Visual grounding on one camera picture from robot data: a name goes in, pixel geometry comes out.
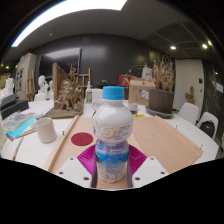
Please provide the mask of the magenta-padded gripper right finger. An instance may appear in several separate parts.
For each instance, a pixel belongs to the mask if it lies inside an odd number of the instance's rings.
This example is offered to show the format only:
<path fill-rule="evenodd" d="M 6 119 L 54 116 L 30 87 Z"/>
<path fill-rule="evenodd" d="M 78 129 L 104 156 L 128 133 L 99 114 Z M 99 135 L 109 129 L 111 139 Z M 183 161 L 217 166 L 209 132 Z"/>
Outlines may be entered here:
<path fill-rule="evenodd" d="M 168 175 L 155 157 L 147 157 L 134 146 L 129 146 L 127 162 L 127 185 L 140 188 Z"/>

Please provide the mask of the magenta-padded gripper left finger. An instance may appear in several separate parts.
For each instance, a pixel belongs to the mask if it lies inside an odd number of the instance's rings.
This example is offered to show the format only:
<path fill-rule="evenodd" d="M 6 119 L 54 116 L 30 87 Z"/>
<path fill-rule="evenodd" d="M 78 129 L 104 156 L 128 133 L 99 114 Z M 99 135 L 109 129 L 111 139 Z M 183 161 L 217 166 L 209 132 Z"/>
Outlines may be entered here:
<path fill-rule="evenodd" d="M 81 187 L 95 188 L 98 180 L 95 146 L 77 157 L 69 157 L 56 175 Z"/>

